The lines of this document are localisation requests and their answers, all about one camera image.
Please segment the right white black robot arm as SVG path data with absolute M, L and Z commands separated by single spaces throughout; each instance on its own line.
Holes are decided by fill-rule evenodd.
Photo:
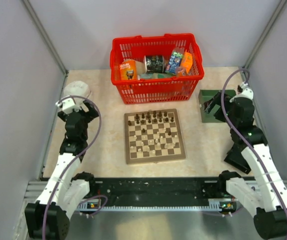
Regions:
M 219 175 L 216 190 L 223 198 L 232 195 L 240 201 L 262 239 L 287 238 L 287 188 L 272 160 L 263 131 L 254 124 L 252 98 L 252 92 L 229 96 L 217 91 L 203 104 L 206 113 L 219 106 L 214 118 L 230 126 L 233 145 L 225 162 L 243 173 L 252 172 L 260 192 L 251 189 L 238 173 L 228 170 Z

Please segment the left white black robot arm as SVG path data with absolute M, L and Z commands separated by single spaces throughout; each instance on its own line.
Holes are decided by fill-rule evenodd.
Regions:
M 65 96 L 56 105 L 61 109 L 57 116 L 65 123 L 57 163 L 41 194 L 24 210 L 28 235 L 35 240 L 64 240 L 82 199 L 97 192 L 90 173 L 75 171 L 92 146 L 87 142 L 88 124 L 101 113 L 91 100 L 78 95 Z

